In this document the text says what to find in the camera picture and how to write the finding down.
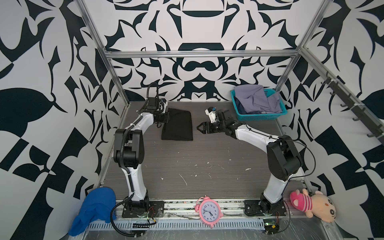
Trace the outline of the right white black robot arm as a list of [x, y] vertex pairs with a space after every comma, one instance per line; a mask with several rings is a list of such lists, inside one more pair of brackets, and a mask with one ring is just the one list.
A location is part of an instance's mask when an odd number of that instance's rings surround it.
[[296, 141], [287, 135], [279, 137], [256, 130], [234, 119], [227, 110], [219, 112], [216, 108], [210, 107], [205, 113], [210, 120], [197, 126], [197, 130], [202, 134], [225, 133], [267, 154], [270, 179], [259, 200], [244, 201], [245, 215], [249, 217], [272, 216], [276, 213], [283, 215], [286, 210], [283, 195], [289, 181], [307, 176], [302, 169], [304, 160], [296, 148]]

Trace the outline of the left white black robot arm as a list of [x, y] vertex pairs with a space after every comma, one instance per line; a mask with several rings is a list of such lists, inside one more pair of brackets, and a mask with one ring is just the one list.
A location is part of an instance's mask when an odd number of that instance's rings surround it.
[[123, 203], [124, 218], [141, 217], [150, 209], [142, 173], [144, 133], [153, 124], [161, 127], [169, 122], [167, 105], [167, 100], [159, 95], [159, 85], [152, 83], [147, 88], [144, 105], [137, 111], [138, 117], [128, 127], [116, 130], [113, 160], [122, 169], [129, 188], [128, 199]]

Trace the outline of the black skirt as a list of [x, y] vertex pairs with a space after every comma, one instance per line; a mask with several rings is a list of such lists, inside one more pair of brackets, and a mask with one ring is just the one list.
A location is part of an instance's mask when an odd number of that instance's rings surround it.
[[168, 109], [169, 121], [164, 124], [162, 140], [193, 141], [192, 115], [189, 111]]

